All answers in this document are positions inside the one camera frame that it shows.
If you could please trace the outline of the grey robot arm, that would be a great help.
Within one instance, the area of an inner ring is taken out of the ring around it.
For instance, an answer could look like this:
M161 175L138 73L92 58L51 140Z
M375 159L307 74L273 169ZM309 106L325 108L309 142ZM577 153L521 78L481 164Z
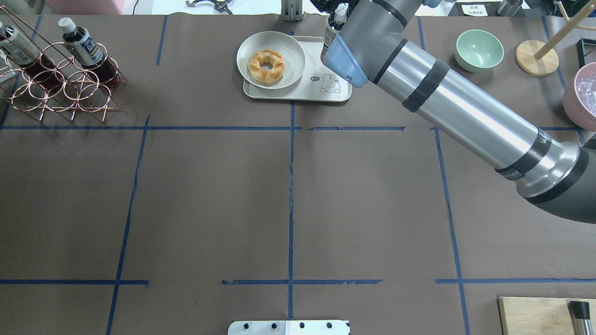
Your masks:
M402 32L423 0L352 0L325 65L354 87L367 82L515 182L529 203L595 223L595 139L557 142L430 55Z

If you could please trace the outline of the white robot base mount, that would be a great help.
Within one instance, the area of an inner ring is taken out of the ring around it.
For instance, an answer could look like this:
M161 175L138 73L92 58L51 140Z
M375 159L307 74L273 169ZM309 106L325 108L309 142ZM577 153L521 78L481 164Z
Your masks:
M344 320L237 321L228 327L229 335L351 335Z

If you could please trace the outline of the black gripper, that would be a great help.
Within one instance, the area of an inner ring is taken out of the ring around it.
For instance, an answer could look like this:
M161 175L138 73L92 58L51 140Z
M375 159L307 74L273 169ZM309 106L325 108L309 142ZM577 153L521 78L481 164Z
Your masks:
M324 13L333 13L340 4L347 4L348 14L351 14L359 3L359 0L311 0L310 2L319 12Z

